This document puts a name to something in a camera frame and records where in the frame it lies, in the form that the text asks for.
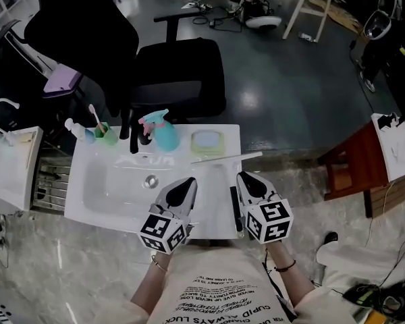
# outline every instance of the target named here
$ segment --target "white t-shirt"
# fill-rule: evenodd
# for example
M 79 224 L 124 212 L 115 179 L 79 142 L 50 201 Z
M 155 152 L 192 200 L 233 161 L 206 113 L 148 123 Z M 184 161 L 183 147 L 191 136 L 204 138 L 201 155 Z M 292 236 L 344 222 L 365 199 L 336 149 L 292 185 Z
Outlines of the white t-shirt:
M 342 301 L 318 288 L 294 309 L 294 324 L 355 324 Z M 96 324 L 290 323 L 263 266 L 237 248 L 183 246 L 175 252 L 151 316 L 127 302 L 104 308 Z

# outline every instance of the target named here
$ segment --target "drain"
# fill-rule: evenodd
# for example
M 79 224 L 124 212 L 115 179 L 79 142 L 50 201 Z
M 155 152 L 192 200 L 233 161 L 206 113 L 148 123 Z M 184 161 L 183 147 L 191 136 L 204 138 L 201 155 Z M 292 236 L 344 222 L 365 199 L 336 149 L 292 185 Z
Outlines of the drain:
M 144 181 L 145 188 L 156 188 L 159 185 L 159 179 L 155 175 L 149 175 Z

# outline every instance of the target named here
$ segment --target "faucet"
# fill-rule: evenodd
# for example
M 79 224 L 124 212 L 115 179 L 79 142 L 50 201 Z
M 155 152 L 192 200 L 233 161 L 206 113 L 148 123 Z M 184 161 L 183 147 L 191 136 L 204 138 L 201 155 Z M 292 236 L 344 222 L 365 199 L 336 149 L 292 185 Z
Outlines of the faucet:
M 121 108 L 121 130 L 119 138 L 126 140 L 129 138 L 129 128 L 130 132 L 130 144 L 129 150 L 132 154 L 138 152 L 138 139 L 142 145 L 150 144 L 151 140 L 149 135 L 144 135 L 144 128 L 138 123 L 140 119 L 140 114 L 135 109 L 130 109 L 130 107 Z
M 16 109 L 20 108 L 20 104 L 13 102 L 11 100 L 8 99 L 0 99 L 0 102 L 6 102 L 9 103 L 10 105 L 13 105 Z M 6 138 L 6 140 L 8 141 L 9 145 L 14 145 L 14 143 L 16 142 L 17 138 L 16 136 L 12 133 L 12 132 L 6 132 L 5 130 L 2 130 L 0 128 L 0 132 L 4 135 L 4 137 Z

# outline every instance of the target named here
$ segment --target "soap dish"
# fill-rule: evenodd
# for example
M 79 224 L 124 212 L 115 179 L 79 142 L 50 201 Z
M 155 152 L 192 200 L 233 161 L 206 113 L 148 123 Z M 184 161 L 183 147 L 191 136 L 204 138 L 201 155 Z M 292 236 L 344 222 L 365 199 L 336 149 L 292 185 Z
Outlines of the soap dish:
M 192 133 L 190 150 L 198 156 L 224 156 L 224 135 L 213 130 L 196 131 Z

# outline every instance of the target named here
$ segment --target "toothbrush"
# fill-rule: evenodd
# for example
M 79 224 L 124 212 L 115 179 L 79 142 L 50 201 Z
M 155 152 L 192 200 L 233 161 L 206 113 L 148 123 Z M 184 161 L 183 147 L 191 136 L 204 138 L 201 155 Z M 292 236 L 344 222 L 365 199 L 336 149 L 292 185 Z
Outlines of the toothbrush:
M 105 132 L 105 130 L 103 129 L 103 126 L 102 126 L 101 122 L 99 121 L 99 118 L 97 117 L 95 108 L 93 107 L 92 104 L 89 104 L 89 105 L 88 105 L 88 110 L 94 115 L 94 117 L 96 118 L 97 125 L 99 126 L 99 129 L 101 130 L 102 134 L 105 135 L 106 132 Z

